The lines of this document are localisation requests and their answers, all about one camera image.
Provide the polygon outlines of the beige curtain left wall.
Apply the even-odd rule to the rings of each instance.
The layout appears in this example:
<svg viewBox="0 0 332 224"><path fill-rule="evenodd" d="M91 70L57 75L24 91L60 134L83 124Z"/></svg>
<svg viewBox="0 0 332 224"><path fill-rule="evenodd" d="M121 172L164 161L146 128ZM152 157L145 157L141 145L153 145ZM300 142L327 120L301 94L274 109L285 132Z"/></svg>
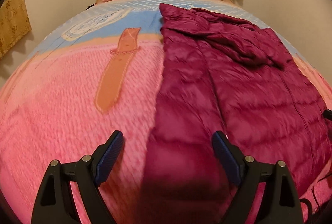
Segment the beige curtain left wall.
<svg viewBox="0 0 332 224"><path fill-rule="evenodd" d="M1 5L0 58L3 58L32 28L25 0L5 0Z"/></svg>

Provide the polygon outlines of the blue pink bed blanket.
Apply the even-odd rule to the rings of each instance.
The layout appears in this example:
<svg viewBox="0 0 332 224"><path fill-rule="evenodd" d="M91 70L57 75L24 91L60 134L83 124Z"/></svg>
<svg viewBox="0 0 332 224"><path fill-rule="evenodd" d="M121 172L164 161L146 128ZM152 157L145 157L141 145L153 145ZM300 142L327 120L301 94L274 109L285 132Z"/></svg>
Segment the blue pink bed blanket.
<svg viewBox="0 0 332 224"><path fill-rule="evenodd" d="M31 222L52 160L78 161L117 130L124 146L99 191L117 223L138 223L148 141L163 82L161 4L204 9L273 30L218 0L115 0L93 6L54 30L1 89L1 193L20 223ZM330 109L329 84L274 33ZM325 209L331 201L331 159L298 196L304 220Z"/></svg>

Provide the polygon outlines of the magenta puffer jacket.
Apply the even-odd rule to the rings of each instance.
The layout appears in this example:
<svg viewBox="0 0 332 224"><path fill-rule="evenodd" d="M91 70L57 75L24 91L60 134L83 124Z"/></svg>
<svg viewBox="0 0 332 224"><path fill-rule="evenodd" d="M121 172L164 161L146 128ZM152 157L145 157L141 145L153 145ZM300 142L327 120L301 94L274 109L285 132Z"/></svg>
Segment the magenta puffer jacket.
<svg viewBox="0 0 332 224"><path fill-rule="evenodd" d="M324 99L269 28L160 5L163 82L156 98L138 223L216 223L235 188L212 149L222 131L244 154L289 167L304 195L331 159Z"/></svg>

